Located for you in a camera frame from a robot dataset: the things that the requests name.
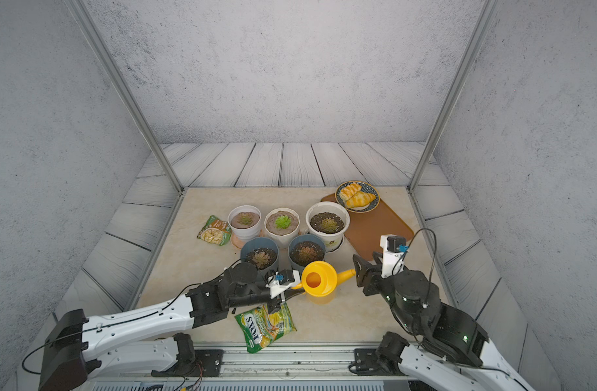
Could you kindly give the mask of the yellow plastic watering can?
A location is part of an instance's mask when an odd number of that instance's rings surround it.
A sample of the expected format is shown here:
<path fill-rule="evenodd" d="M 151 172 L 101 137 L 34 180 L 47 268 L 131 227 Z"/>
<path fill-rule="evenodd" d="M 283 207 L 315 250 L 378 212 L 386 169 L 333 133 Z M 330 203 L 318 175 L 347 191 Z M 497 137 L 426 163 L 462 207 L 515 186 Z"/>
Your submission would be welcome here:
<path fill-rule="evenodd" d="M 302 289 L 309 298 L 324 300 L 332 299 L 337 287 L 347 280 L 355 278 L 355 269 L 337 272 L 335 268 L 324 261 L 311 262 L 307 265 L 299 284 L 293 290 Z"/>

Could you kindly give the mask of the blue pot succulent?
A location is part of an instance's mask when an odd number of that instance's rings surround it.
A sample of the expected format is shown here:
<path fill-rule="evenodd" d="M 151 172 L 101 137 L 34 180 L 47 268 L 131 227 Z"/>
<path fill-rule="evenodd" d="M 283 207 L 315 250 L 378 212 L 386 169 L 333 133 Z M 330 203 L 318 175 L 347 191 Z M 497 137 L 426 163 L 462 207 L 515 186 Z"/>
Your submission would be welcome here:
<path fill-rule="evenodd" d="M 280 250 L 272 239 L 258 237 L 248 241 L 241 249 L 241 260 L 254 265 L 260 275 L 279 270 Z"/>
<path fill-rule="evenodd" d="M 295 237 L 288 247 L 290 265 L 300 273 L 312 262 L 324 261 L 326 247 L 317 236 L 306 234 Z"/>

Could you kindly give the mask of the white ribbed pot green succulent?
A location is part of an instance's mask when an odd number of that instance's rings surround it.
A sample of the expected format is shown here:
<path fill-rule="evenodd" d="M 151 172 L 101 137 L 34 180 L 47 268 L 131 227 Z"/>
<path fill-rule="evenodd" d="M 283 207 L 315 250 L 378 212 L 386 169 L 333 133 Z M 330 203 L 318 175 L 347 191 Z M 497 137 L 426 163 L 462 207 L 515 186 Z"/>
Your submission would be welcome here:
<path fill-rule="evenodd" d="M 300 217 L 288 208 L 272 210 L 264 219 L 264 232 L 280 249 L 286 249 L 290 242 L 298 236 Z"/>

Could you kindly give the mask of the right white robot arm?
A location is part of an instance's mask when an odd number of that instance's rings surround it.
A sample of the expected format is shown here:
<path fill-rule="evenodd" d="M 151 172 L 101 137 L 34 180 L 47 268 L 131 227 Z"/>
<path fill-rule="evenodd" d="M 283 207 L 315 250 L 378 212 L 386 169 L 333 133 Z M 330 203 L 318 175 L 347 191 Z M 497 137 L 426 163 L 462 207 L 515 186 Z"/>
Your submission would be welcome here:
<path fill-rule="evenodd" d="M 412 343 L 387 332 L 376 350 L 355 351 L 348 367 L 357 376 L 410 376 L 433 390 L 531 390 L 484 328 L 464 311 L 445 304 L 435 283 L 407 267 L 384 277 L 385 263 L 353 257 L 357 285 L 380 295 Z"/>

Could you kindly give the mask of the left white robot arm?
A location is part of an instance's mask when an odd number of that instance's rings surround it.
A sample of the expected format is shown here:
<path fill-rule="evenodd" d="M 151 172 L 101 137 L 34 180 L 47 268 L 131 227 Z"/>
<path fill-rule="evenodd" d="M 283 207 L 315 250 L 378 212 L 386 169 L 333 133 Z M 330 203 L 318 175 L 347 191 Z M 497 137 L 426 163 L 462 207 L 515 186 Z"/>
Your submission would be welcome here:
<path fill-rule="evenodd" d="M 296 270 L 282 270 L 259 280 L 256 266 L 235 262 L 205 283 L 186 286 L 162 303 L 118 314 L 87 316 L 82 309 L 65 313 L 44 343 L 40 390 L 72 390 L 107 363 L 107 353 L 168 332 L 182 332 L 226 319 L 231 309 L 265 304 L 277 312 L 304 292 Z"/>

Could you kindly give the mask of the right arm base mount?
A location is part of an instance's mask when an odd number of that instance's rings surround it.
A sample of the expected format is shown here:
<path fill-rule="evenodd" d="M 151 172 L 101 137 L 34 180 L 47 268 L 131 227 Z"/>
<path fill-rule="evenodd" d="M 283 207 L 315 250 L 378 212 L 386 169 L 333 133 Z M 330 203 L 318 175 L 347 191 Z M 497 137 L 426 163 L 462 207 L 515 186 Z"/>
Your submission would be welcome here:
<path fill-rule="evenodd" d="M 354 361 L 347 369 L 357 376 L 402 376 L 401 355 L 409 347 L 412 345 L 401 335 L 387 332 L 377 348 L 355 349 Z"/>

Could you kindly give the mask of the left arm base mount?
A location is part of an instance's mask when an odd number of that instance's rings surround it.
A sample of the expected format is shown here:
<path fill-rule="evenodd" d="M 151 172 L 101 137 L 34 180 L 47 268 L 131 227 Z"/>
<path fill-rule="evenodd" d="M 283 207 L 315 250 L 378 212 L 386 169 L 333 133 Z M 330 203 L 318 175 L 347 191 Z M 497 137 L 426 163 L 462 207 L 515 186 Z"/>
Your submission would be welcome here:
<path fill-rule="evenodd" d="M 176 361 L 163 371 L 152 370 L 152 377 L 218 377 L 223 350 L 196 349 L 192 337 L 178 333 L 173 336 L 177 348 Z"/>

